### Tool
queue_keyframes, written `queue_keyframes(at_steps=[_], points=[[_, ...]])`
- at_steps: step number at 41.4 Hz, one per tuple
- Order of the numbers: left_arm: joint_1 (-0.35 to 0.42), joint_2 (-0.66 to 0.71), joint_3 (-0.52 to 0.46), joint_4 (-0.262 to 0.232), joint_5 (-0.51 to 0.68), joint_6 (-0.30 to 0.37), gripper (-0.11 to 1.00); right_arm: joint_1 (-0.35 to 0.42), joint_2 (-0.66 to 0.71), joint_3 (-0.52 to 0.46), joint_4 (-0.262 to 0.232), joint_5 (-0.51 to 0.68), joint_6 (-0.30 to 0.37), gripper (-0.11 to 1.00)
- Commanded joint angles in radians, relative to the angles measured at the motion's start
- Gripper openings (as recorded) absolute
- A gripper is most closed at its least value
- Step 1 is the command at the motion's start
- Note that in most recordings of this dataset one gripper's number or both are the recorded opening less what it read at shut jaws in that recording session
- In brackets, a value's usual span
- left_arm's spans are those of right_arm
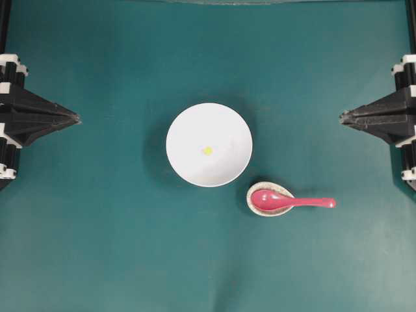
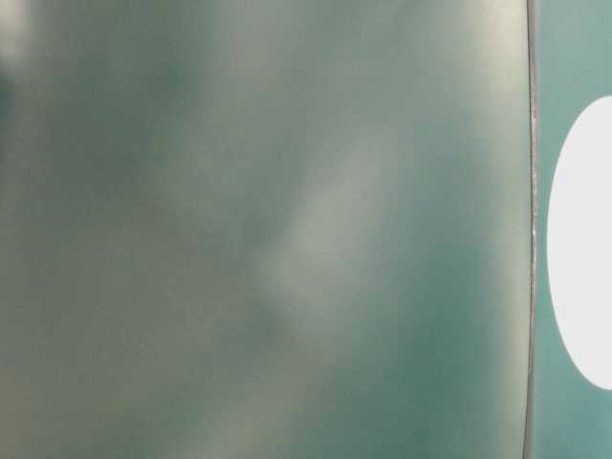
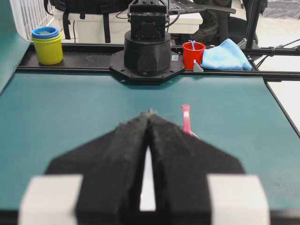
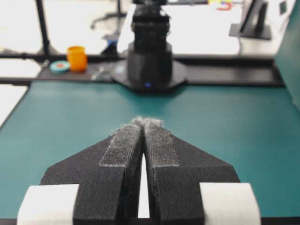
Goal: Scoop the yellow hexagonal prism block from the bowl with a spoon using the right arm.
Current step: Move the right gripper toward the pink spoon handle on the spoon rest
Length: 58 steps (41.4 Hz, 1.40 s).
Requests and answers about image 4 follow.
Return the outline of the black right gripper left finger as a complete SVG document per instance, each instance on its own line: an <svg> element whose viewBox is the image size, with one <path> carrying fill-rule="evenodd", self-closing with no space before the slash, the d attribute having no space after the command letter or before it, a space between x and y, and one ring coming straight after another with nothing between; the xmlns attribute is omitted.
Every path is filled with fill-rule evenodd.
<svg viewBox="0 0 300 225"><path fill-rule="evenodd" d="M30 186L17 215L19 225L116 225L136 216L141 174L140 126L112 136L50 166Z"/></svg>

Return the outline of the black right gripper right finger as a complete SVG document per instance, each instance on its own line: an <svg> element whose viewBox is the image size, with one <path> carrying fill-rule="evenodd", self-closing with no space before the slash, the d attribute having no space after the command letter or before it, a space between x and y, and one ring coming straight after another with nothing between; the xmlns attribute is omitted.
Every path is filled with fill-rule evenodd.
<svg viewBox="0 0 300 225"><path fill-rule="evenodd" d="M252 187L232 165L153 122L144 131L150 214L161 225L260 223Z"/></svg>

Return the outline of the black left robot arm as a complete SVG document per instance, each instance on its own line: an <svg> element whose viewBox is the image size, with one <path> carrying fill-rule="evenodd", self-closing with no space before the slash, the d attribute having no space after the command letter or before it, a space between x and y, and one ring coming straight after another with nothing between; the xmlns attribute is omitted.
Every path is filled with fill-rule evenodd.
<svg viewBox="0 0 300 225"><path fill-rule="evenodd" d="M118 62L113 79L136 91L165 92L186 81L186 66L173 60L166 40L170 17L162 11L165 0L137 0L126 60Z"/></svg>

